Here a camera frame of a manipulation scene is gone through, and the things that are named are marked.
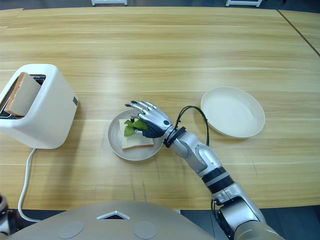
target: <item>bread slice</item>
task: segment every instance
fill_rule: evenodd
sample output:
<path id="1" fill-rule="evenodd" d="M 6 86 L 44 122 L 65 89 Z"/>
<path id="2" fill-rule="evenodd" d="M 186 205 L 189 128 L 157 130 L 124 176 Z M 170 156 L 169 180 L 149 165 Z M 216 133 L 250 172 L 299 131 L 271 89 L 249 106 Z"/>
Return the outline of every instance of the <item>bread slice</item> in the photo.
<path id="1" fill-rule="evenodd" d="M 153 147 L 154 140 L 142 135 L 133 134 L 131 136 L 125 136 L 125 121 L 128 119 L 119 119 L 120 135 L 121 135 L 121 147 L 122 149 Z"/>
<path id="2" fill-rule="evenodd" d="M 4 111 L 16 117 L 25 116 L 34 102 L 41 85 L 26 72 L 20 73 Z"/>

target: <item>robot finger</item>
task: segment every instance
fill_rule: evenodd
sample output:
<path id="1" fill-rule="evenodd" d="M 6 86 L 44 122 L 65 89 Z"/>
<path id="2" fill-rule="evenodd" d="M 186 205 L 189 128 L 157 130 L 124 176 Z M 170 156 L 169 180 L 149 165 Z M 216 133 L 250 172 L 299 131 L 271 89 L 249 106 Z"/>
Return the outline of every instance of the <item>robot finger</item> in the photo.
<path id="1" fill-rule="evenodd" d="M 142 107 L 142 106 L 140 106 L 138 104 L 134 104 L 134 103 L 127 103 L 127 104 L 125 104 L 125 106 L 136 109 L 136 110 L 138 110 L 138 112 L 140 112 L 142 114 L 145 114 L 145 112 L 147 111 L 145 107 Z"/>
<path id="2" fill-rule="evenodd" d="M 148 111 L 150 111 L 152 109 L 152 107 L 150 107 L 148 104 L 145 104 L 144 101 L 133 100 L 133 101 L 131 101 L 131 103 L 137 104 Z"/>
<path id="3" fill-rule="evenodd" d="M 152 109 L 156 109 L 157 106 L 153 105 L 151 102 L 148 101 L 141 101 L 143 102 L 145 105 L 147 105 L 148 107 L 152 108 Z"/>
<path id="4" fill-rule="evenodd" d="M 142 136 L 142 131 L 141 131 L 141 130 L 135 129 L 134 131 L 135 131 L 135 133 L 136 133 L 137 135 L 141 135 L 141 136 Z"/>

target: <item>plate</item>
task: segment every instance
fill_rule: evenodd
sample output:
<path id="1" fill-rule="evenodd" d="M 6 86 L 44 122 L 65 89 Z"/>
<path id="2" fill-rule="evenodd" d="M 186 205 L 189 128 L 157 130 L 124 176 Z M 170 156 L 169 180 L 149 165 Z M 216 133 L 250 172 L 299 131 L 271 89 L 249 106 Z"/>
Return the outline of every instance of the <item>plate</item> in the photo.
<path id="1" fill-rule="evenodd" d="M 234 87 L 221 86 L 207 91 L 201 99 L 201 110 L 212 128 L 235 138 L 258 134 L 266 121 L 260 103 L 249 93 Z"/>
<path id="2" fill-rule="evenodd" d="M 111 122 L 108 130 L 108 140 L 115 154 L 120 158 L 129 161 L 142 161 L 155 155 L 162 147 L 164 137 L 153 139 L 154 146 L 135 147 L 123 150 L 121 148 L 121 136 L 119 119 L 130 119 L 130 116 L 136 115 L 138 112 L 135 109 L 128 109 L 118 114 Z"/>

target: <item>white toaster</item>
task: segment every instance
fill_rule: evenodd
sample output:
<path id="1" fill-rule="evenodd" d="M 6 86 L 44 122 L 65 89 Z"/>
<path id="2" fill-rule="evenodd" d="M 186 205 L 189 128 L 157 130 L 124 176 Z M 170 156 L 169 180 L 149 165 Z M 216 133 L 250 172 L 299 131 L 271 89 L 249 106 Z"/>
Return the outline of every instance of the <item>white toaster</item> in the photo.
<path id="1" fill-rule="evenodd" d="M 4 109 L 21 72 L 31 75 L 41 88 L 27 114 L 15 118 Z M 0 131 L 30 148 L 58 148 L 68 136 L 78 103 L 75 92 L 55 65 L 24 65 L 0 93 Z"/>

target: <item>robotic arm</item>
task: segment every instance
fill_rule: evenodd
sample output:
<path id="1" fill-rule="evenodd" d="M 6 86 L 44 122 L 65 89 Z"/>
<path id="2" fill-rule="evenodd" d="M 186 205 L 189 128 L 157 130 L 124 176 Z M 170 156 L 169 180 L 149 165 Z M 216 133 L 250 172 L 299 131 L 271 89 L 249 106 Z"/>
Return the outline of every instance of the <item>robotic arm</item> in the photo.
<path id="1" fill-rule="evenodd" d="M 148 130 L 136 129 L 137 134 L 148 138 L 164 135 L 165 145 L 172 147 L 202 179 L 212 193 L 212 199 L 222 206 L 218 223 L 229 239 L 283 240 L 266 224 L 261 211 L 233 181 L 209 146 L 184 127 L 175 128 L 170 118 L 150 102 L 133 100 L 126 106 L 136 109 L 139 113 L 132 117 L 138 117 L 148 126 Z"/>

